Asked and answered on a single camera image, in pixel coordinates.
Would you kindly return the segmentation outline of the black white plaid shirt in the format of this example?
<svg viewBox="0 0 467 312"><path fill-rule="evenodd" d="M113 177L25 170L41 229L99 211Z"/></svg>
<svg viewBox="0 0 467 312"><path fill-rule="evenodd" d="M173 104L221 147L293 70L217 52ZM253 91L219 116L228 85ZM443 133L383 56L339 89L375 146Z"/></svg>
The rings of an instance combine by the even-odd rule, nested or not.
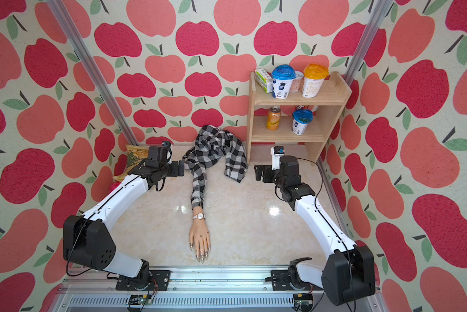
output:
<svg viewBox="0 0 467 312"><path fill-rule="evenodd" d="M183 156L184 166L193 176L192 208L203 207L207 183L206 170L225 160L224 175L240 183L249 165L242 141L233 133L214 126L203 126L194 146Z"/></svg>

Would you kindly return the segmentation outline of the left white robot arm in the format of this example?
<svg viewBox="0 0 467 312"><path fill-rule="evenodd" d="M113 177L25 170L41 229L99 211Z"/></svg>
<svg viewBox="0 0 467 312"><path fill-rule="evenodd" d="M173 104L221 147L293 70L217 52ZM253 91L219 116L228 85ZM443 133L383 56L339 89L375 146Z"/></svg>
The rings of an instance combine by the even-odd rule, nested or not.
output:
<svg viewBox="0 0 467 312"><path fill-rule="evenodd" d="M140 196L168 177L183 175L183 161L142 160L101 202L81 216L71 215L64 221L64 260L118 275L116 289L120 291L154 290L156 281L149 263L117 250L111 230Z"/></svg>

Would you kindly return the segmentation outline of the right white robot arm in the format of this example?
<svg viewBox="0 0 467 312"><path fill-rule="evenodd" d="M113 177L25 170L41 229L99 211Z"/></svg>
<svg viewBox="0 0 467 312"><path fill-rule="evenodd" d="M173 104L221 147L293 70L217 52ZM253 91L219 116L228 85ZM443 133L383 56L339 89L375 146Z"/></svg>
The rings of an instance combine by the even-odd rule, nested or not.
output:
<svg viewBox="0 0 467 312"><path fill-rule="evenodd" d="M306 222L321 245L327 262L320 267L310 257L290 262L290 285L303 290L319 287L335 306L348 304L376 293L374 255L366 246L350 239L318 203L316 193L301 181L299 169L254 167L256 180L274 183L282 190L282 199Z"/></svg>

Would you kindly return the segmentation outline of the mannequin hand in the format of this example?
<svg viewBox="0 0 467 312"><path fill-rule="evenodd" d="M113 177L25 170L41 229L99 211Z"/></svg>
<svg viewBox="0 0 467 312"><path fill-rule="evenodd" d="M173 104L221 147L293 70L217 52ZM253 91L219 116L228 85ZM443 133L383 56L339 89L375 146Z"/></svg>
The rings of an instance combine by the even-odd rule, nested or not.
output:
<svg viewBox="0 0 467 312"><path fill-rule="evenodd" d="M200 206L193 208L193 216L198 213L204 213ZM192 226L189 232L189 245L198 262L203 263L207 260L211 252L211 240L206 225L206 217L203 220L192 219Z"/></svg>

